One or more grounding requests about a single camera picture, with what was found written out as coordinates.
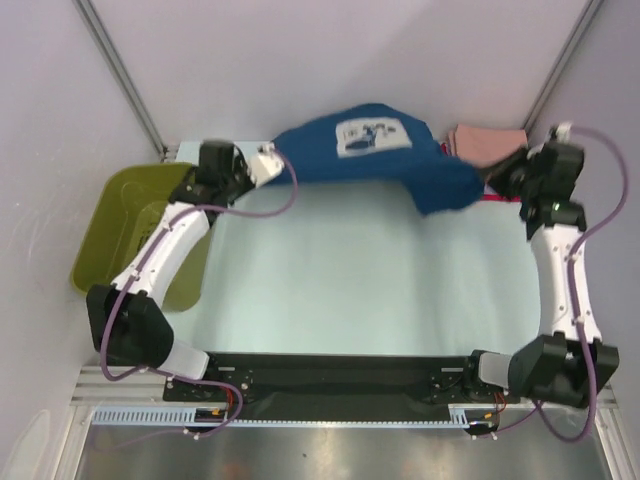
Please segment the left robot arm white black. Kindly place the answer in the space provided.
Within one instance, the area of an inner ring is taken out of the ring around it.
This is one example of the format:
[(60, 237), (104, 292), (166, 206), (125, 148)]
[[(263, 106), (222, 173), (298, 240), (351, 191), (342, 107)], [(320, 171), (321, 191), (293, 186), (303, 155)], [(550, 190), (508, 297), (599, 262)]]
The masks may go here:
[(208, 367), (209, 355), (176, 338), (162, 306), (174, 277), (218, 215), (255, 187), (234, 143), (200, 144), (197, 165), (171, 191), (142, 248), (110, 283), (94, 284), (87, 292), (92, 340), (107, 379), (122, 378), (109, 370), (115, 361), (186, 379), (187, 389), (202, 400), (219, 392), (221, 376)]

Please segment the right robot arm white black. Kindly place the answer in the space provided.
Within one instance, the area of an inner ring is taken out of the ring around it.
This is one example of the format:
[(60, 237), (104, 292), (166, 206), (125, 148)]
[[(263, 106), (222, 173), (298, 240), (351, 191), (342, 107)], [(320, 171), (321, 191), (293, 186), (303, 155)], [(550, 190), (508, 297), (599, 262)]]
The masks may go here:
[(461, 376), (462, 391), (473, 401), (502, 388), (584, 409), (619, 366), (619, 352), (603, 343), (590, 304), (586, 215), (571, 198), (583, 166), (581, 147), (548, 140), (520, 148), (487, 171), (496, 193), (521, 201), (538, 274), (540, 321), (536, 338), (513, 354), (473, 352), (474, 368)]

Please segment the dark blue t shirt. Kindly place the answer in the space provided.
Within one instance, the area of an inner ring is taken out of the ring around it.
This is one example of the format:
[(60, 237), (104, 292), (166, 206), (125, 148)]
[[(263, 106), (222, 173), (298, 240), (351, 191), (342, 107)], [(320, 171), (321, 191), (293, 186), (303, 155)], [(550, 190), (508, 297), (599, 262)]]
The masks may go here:
[(397, 182), (422, 215), (464, 209), (484, 194), (476, 169), (445, 154), (424, 121), (382, 103), (316, 118), (272, 144), (299, 183)]

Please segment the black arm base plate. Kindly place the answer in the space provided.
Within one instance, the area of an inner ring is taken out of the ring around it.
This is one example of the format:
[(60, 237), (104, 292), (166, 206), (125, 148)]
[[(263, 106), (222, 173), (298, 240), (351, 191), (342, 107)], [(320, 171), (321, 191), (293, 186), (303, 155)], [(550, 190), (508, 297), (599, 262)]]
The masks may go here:
[(173, 381), (171, 403), (222, 402), (216, 381), (236, 387), (247, 421), (421, 422), (442, 420), (450, 404), (519, 402), (473, 379), (472, 356), (213, 355), (205, 386)]

